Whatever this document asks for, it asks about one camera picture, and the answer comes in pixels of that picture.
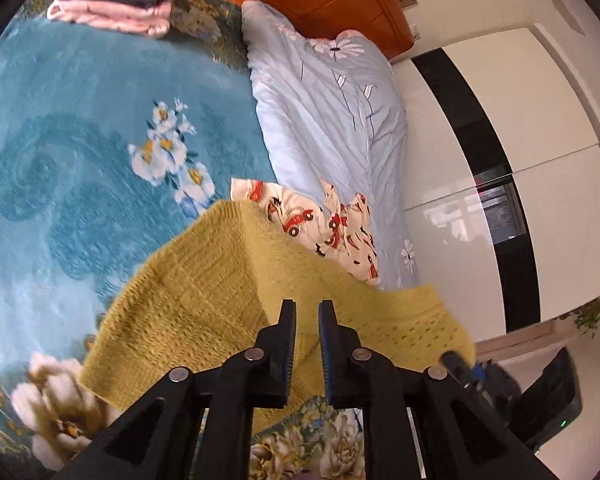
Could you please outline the blue floral bed blanket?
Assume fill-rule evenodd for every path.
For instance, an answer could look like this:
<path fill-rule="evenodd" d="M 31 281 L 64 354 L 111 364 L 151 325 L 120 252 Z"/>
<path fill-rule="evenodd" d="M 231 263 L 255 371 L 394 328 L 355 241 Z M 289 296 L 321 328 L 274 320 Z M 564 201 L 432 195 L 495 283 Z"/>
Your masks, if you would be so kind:
<path fill-rule="evenodd" d="M 56 22 L 0 38 L 0 477 L 49 479 L 114 417 L 78 383 L 114 297 L 234 179 L 275 182 L 242 8 L 174 0 L 160 39 Z"/>

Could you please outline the mustard knitted sweater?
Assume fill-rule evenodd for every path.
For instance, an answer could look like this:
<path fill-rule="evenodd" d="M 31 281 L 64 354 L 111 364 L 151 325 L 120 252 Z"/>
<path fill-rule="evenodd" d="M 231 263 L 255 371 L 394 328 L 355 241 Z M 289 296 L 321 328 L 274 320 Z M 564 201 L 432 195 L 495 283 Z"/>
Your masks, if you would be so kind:
<path fill-rule="evenodd" d="M 83 364 L 80 384 L 118 410 L 171 368 L 220 366 L 274 324 L 284 300 L 297 307 L 288 404 L 260 410 L 264 431 L 324 390 L 318 306 L 397 366 L 424 370 L 444 352 L 474 362 L 474 342 L 430 286 L 388 292 L 354 278 L 277 231 L 248 202 L 214 204 L 154 252 L 112 303 Z"/>

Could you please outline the pink folded garment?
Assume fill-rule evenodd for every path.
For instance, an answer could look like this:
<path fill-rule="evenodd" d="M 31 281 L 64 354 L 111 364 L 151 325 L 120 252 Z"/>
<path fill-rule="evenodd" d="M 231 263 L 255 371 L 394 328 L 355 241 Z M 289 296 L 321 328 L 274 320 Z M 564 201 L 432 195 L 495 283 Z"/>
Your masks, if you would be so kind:
<path fill-rule="evenodd" d="M 110 32 L 161 38 L 170 30 L 171 0 L 147 9 L 109 0 L 54 0 L 46 10 L 52 21 Z"/>

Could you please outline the white glossy wardrobe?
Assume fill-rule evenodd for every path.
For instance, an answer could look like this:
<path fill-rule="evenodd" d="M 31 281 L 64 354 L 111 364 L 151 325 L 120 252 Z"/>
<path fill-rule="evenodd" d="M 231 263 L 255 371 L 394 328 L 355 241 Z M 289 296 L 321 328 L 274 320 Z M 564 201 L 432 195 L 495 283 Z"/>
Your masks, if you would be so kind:
<path fill-rule="evenodd" d="M 600 141 L 554 56 L 525 28 L 396 64 L 405 218 L 422 280 L 472 339 L 600 296 Z"/>

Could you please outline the light blue floral duvet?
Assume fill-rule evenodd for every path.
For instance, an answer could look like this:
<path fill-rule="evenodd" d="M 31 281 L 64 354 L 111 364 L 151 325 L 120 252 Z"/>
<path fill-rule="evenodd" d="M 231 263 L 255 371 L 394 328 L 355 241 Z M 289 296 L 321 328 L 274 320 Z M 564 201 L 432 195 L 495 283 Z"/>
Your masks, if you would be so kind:
<path fill-rule="evenodd" d="M 306 38 L 272 6 L 242 5 L 252 94 L 277 182 L 320 202 L 364 198 L 385 289 L 419 283 L 404 217 L 407 121 L 392 68 L 357 30 Z"/>

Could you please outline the cream red printed garment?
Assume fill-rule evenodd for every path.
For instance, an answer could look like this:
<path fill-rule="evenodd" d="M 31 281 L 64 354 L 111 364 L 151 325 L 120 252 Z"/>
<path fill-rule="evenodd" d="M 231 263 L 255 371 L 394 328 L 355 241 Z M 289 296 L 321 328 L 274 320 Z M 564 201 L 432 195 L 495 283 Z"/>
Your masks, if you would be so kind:
<path fill-rule="evenodd" d="M 315 255 L 337 261 L 358 280 L 377 286 L 378 258 L 367 198 L 358 193 L 345 203 L 335 185 L 323 181 L 321 186 L 324 195 L 317 203 L 277 183 L 234 178 L 230 198 L 250 200 L 276 229 Z"/>

